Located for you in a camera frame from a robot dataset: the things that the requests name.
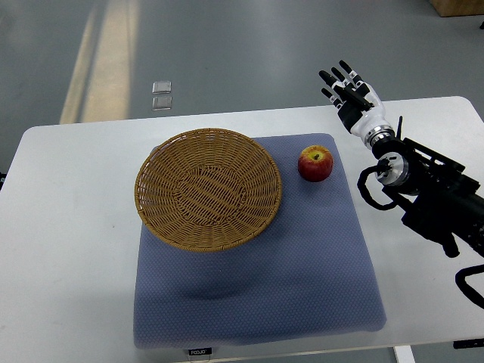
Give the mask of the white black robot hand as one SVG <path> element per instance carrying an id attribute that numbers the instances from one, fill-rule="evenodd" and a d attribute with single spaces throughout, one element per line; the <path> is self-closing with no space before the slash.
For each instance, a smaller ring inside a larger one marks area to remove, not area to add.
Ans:
<path id="1" fill-rule="evenodd" d="M 373 87 L 344 60 L 330 72 L 318 75 L 326 86 L 321 93 L 335 106 L 344 128 L 371 149 L 378 141 L 395 136 L 386 110 Z"/>

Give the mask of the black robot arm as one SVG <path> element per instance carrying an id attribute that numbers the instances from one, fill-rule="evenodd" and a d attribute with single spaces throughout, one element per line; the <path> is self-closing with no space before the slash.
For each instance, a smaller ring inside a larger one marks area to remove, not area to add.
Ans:
<path id="1" fill-rule="evenodd" d="M 367 204 L 382 211 L 402 208 L 402 223 L 440 244 L 448 257 L 459 254 L 457 237 L 483 253 L 480 184 L 464 174 L 462 164 L 389 126 L 377 127 L 369 147 L 378 163 L 358 180 Z"/>

